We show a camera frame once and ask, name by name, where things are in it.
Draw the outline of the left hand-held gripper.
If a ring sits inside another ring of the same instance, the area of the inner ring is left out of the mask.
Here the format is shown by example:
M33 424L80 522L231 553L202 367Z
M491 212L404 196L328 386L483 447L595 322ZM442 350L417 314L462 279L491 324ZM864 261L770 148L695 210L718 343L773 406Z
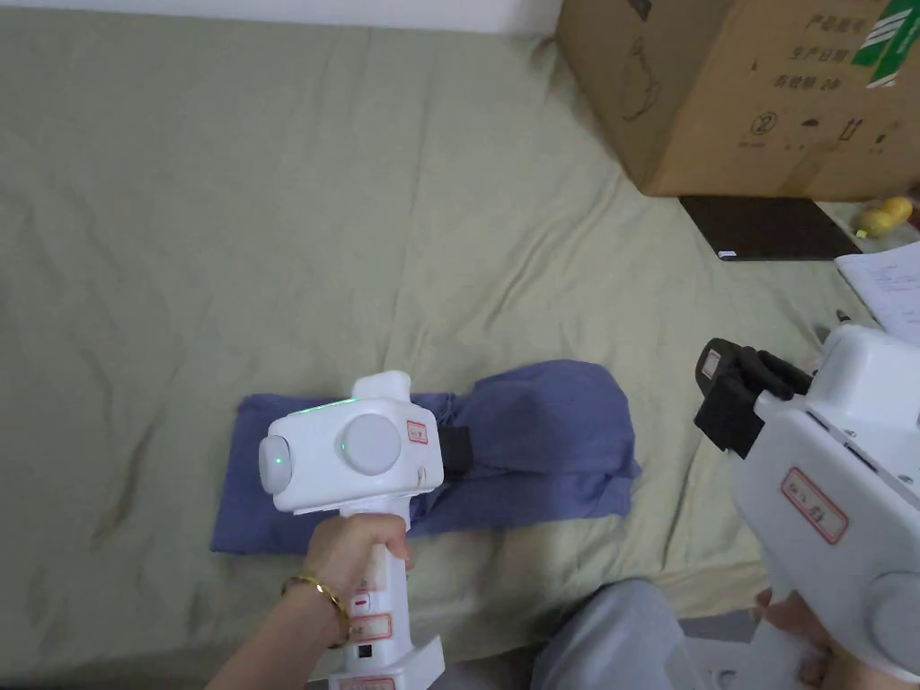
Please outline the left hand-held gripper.
M434 415L411 400L411 378L390 370L360 378L350 397L270 424L259 447L263 489L281 512L394 514L411 523L411 499L445 478ZM377 546L358 590L344 667L332 689L427 689L444 673L438 637L411 639L404 562Z

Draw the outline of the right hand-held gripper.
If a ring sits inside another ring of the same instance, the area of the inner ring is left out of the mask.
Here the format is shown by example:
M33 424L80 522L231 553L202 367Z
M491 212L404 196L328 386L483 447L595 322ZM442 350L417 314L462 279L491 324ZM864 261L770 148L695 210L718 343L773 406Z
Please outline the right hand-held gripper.
M799 593L859 660L917 667L918 348L841 325L808 374L713 338L694 379L695 425L731 461L774 594Z

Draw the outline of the person's left hand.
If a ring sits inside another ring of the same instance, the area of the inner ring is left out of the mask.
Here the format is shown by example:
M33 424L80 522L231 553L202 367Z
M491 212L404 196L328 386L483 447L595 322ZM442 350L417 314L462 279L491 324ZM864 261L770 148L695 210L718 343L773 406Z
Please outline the person's left hand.
M311 537L303 573L340 600L354 595L376 547L383 546L407 570L413 565L406 524L392 514L363 513L322 522Z

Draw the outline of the person's right hand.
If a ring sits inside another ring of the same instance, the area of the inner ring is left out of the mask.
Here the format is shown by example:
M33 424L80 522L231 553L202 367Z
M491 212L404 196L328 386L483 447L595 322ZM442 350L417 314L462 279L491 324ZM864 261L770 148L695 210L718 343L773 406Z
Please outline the person's right hand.
M894 678L864 664L837 644L797 592L780 599L770 588L756 596L753 616L806 641L816 655L798 672L809 689L917 689L917 684Z

